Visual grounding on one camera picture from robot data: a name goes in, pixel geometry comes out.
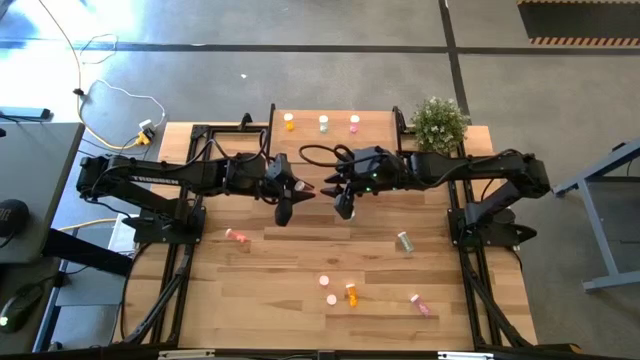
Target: concrete floor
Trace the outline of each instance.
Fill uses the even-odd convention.
[[[448,3],[458,46],[529,46],[515,1]],[[114,32],[122,41],[146,43],[446,45],[437,0],[47,4],[75,40]],[[36,38],[60,35],[36,1],[16,0],[0,21],[0,39]],[[490,126],[496,149],[536,153],[545,161],[553,184],[618,143],[638,137],[639,60],[638,56],[460,57],[473,123]],[[77,75],[68,51],[0,50],[0,62],[3,105],[46,106],[56,113],[56,121],[75,119],[71,90]],[[271,102],[298,109],[389,110],[399,105],[410,113],[426,97],[455,98],[446,54],[119,52],[103,64],[85,66],[83,76],[85,88],[92,78],[103,77],[133,93],[155,96],[170,121],[239,120],[244,112],[261,121],[267,119]],[[127,140],[140,121],[159,117],[150,102],[131,100],[99,84],[94,90],[85,118],[113,142]],[[100,153],[86,143],[81,149]],[[155,154],[157,145],[150,152],[152,158]],[[640,163],[631,172],[640,174]],[[76,176],[77,172],[71,174],[54,226],[112,215],[77,199]],[[522,258],[539,341],[575,342],[587,353],[637,357],[640,285],[592,295],[582,291],[581,281],[604,275],[605,268],[580,198],[548,195],[523,200],[514,209],[520,223],[538,230],[538,237],[522,246]],[[625,267],[640,268],[638,246],[625,245],[620,253]],[[92,316],[96,326],[112,327],[112,322],[100,321],[103,314],[104,309],[96,307]],[[71,318],[62,326],[72,331],[69,324]],[[66,339],[73,338],[65,334]],[[77,337],[87,334],[76,332]],[[101,344],[104,339],[66,342]]]

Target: desk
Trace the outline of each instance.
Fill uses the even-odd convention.
[[[295,130],[284,130],[283,114],[294,114]],[[329,133],[318,130],[318,116],[329,116]],[[396,148],[391,112],[358,112],[358,134],[349,134],[343,111],[275,112],[270,154],[286,152],[296,176],[322,188],[331,168],[303,163],[297,148],[304,144]],[[169,123],[159,160],[184,163],[193,123]],[[257,151],[257,135],[221,134],[225,150]],[[412,141],[402,137],[403,148]],[[468,154],[490,154],[489,130],[471,126]],[[325,154],[310,152],[318,161]],[[475,181],[480,194],[486,182]],[[179,189],[154,186],[165,197]],[[398,191],[356,202],[356,217],[344,221],[333,199],[319,194],[294,206],[287,227],[277,227],[272,206],[249,197],[218,196],[205,200],[207,221],[196,247],[186,296],[179,347],[262,349],[436,350],[472,349],[462,273],[457,250],[449,240],[446,186],[426,192]],[[227,240],[227,228],[250,239]],[[406,231],[416,248],[407,255],[396,235]],[[167,246],[152,245],[137,262],[127,290],[126,331],[131,332],[155,302]],[[521,334],[535,343],[535,332],[518,262],[503,249],[487,248],[494,297]],[[328,289],[318,285],[328,275]],[[345,300],[345,284],[353,282],[359,305]],[[328,294],[338,304],[325,302]],[[425,319],[409,302],[420,294],[432,309]],[[173,304],[163,332],[168,333]],[[481,310],[488,339],[486,313]]]

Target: table leg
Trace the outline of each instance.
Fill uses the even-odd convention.
[[[50,229],[43,256],[55,256],[116,275],[126,276],[131,258],[80,240],[75,236]]]

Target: wooden tabletop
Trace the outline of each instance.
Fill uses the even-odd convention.
[[[295,129],[286,131],[284,113],[294,114]],[[271,155],[286,152],[299,178],[324,187],[332,168],[302,163],[298,147],[318,143],[351,148],[396,148],[391,112],[356,112],[360,130],[349,133],[347,111],[277,111]],[[329,117],[329,133],[319,131],[318,116]],[[193,123],[169,123],[160,160],[184,163]],[[257,135],[218,135],[225,151],[257,151]],[[413,141],[403,137],[403,149]],[[493,152],[489,130],[470,126],[468,154]],[[309,152],[318,161],[334,161]],[[480,194],[485,181],[474,181]],[[154,186],[166,197],[178,189]],[[296,204],[287,227],[274,223],[274,207],[253,198],[217,196],[205,200],[207,220],[197,246],[180,335],[182,348],[309,348],[358,350],[472,349],[460,263],[450,245],[446,186],[425,192],[397,191],[356,201],[356,217],[342,220],[333,199],[322,194]],[[227,240],[232,228],[250,241]],[[415,252],[406,254],[397,234],[406,231]],[[155,302],[167,247],[152,245],[136,264],[126,301],[130,332]],[[527,295],[514,255],[487,249],[494,297],[521,334],[535,343]],[[318,278],[330,278],[328,288]],[[354,283],[359,303],[349,307],[345,285]],[[329,306],[326,297],[338,303]],[[410,303],[420,294],[432,310],[425,318]],[[173,302],[169,314],[173,312]],[[481,309],[483,334],[489,338]]]

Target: potted plant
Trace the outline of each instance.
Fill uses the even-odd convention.
[[[452,99],[436,97],[418,105],[418,110],[411,119],[420,151],[437,152],[446,156],[464,140],[469,124],[469,117],[462,113]]]

